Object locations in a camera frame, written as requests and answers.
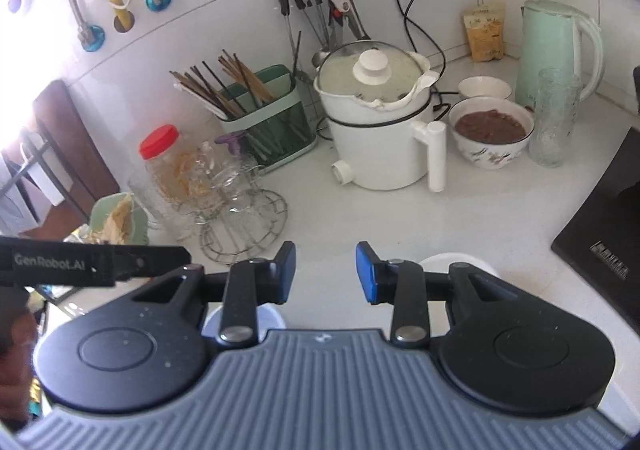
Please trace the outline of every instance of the red lid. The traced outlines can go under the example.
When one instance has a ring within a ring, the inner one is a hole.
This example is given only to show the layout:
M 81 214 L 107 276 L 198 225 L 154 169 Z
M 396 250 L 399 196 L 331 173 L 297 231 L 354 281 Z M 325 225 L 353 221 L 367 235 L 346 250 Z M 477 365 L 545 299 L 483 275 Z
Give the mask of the red lid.
M 163 125 L 156 128 L 151 134 L 149 134 L 140 146 L 138 151 L 140 156 L 145 161 L 156 156 L 160 156 L 165 150 L 167 150 L 180 136 L 178 129 L 173 125 Z

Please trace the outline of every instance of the bowl of brown food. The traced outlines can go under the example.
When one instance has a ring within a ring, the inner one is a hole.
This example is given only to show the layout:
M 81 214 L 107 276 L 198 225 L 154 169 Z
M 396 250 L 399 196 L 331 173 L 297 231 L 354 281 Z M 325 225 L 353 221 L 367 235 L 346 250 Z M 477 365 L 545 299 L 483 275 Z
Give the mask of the bowl of brown food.
M 489 170 L 516 159 L 529 143 L 534 127 L 533 115 L 527 109 L 490 96 L 455 104 L 449 123 L 462 156 Z

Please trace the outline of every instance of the gray ribbed surface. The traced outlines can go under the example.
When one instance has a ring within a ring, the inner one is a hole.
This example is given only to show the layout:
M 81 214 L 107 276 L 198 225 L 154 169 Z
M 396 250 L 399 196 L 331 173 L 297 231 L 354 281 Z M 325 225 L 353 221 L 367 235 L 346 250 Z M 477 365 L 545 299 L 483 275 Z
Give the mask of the gray ribbed surface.
M 553 420 L 494 414 L 444 382 L 430 357 L 377 331 L 272 331 L 223 353 L 172 404 L 129 417 L 57 409 L 21 433 L 29 450 L 613 450 L 595 410 Z

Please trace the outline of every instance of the mint green pitcher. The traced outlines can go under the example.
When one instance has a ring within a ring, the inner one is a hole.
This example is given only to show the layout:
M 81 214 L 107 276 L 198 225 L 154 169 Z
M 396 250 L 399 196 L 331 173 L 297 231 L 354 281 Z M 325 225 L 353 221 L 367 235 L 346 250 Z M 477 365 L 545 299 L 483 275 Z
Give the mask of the mint green pitcher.
M 538 73 L 557 68 L 582 75 L 581 35 L 593 42 L 591 80 L 580 93 L 580 100 L 591 96 L 604 76 L 604 52 L 600 27 L 586 13 L 552 0 L 528 0 L 522 8 L 522 55 L 518 66 L 516 103 L 535 107 Z

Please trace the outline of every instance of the green container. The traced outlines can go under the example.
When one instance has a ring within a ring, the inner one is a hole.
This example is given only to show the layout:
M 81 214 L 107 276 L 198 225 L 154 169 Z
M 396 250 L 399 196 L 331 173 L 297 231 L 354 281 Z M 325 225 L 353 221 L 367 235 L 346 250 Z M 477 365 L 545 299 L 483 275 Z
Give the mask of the green container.
M 220 123 L 226 133 L 246 130 L 242 151 L 254 156 L 269 172 L 311 150 L 317 138 L 306 120 L 296 80 L 292 86 L 289 69 L 273 65 L 255 75 L 276 99 L 257 107 L 242 85 L 233 84 L 222 94 L 229 100 L 235 97 L 248 114 Z

